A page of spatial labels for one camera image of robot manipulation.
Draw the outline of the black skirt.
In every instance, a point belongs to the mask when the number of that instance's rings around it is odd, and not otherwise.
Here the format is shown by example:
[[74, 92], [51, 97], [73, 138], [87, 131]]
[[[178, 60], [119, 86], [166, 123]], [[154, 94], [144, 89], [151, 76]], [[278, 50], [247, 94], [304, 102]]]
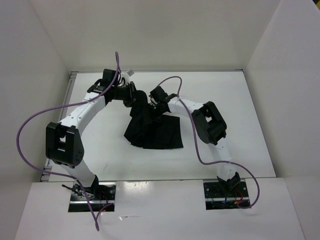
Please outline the black skirt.
[[174, 150], [184, 147], [180, 118], [165, 115], [169, 111], [166, 102], [152, 105], [144, 91], [138, 90], [131, 105], [131, 120], [124, 137], [131, 145], [149, 150]]

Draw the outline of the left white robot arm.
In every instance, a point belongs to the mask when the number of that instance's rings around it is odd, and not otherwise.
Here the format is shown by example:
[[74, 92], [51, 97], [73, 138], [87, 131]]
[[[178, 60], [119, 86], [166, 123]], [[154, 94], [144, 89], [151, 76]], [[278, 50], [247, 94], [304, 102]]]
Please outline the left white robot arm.
[[93, 118], [113, 100], [122, 101], [130, 108], [136, 101], [136, 87], [130, 80], [133, 70], [124, 73], [104, 69], [85, 94], [82, 104], [77, 106], [60, 122], [51, 122], [45, 132], [45, 155], [55, 164], [62, 166], [75, 178], [76, 189], [81, 190], [88, 200], [94, 200], [102, 192], [98, 177], [84, 161], [82, 133]]

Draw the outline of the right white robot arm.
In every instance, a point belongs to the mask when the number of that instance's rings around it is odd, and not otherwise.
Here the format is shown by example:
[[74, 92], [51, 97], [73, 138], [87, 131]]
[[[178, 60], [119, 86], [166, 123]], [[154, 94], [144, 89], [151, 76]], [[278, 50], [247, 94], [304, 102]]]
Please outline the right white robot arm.
[[237, 190], [240, 175], [231, 164], [226, 144], [227, 124], [212, 101], [198, 103], [179, 98], [176, 93], [167, 94], [161, 86], [150, 92], [150, 100], [158, 111], [179, 114], [191, 118], [191, 126], [197, 138], [207, 144], [217, 166], [217, 180], [220, 193], [229, 197]]

